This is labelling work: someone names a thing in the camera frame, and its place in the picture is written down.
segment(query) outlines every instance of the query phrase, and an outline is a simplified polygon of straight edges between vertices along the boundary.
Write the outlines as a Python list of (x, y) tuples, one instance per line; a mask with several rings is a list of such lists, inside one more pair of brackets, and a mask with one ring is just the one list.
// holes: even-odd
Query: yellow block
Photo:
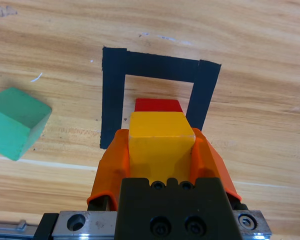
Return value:
[(131, 114), (129, 157), (132, 178), (179, 183), (189, 179), (196, 135), (183, 112), (136, 111)]

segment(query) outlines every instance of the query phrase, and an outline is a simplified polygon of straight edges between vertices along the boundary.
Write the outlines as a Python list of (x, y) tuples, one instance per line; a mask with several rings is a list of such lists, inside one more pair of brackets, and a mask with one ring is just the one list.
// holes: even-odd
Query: red block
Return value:
[(178, 100), (137, 98), (135, 100), (135, 112), (183, 112)]

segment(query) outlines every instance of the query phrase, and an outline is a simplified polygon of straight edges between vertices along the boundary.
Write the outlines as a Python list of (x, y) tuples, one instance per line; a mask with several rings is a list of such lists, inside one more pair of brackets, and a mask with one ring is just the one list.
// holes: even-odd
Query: green block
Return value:
[(0, 154), (18, 160), (40, 137), (51, 112), (14, 87), (0, 92)]

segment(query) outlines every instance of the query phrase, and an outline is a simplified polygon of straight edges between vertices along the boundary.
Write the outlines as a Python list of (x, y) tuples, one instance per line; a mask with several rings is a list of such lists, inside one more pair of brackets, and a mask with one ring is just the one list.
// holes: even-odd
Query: black tape square outline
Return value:
[(107, 149), (121, 129), (126, 74), (193, 83), (186, 111), (192, 128), (202, 130), (221, 65), (185, 58), (104, 47), (100, 148)]

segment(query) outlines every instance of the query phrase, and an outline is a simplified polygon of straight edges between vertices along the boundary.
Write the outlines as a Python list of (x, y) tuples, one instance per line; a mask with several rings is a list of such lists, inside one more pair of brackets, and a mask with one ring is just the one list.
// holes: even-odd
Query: wooden table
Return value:
[[(0, 220), (38, 223), (43, 213), (86, 209), (104, 153), (107, 46), (222, 64), (203, 133), (243, 202), (263, 212), (272, 239), (300, 240), (300, 0), (0, 6), (0, 91), (17, 87), (53, 109), (21, 160), (0, 156)], [(178, 99), (186, 111), (191, 89), (192, 83), (127, 75), (122, 127), (129, 127), (135, 98)]]

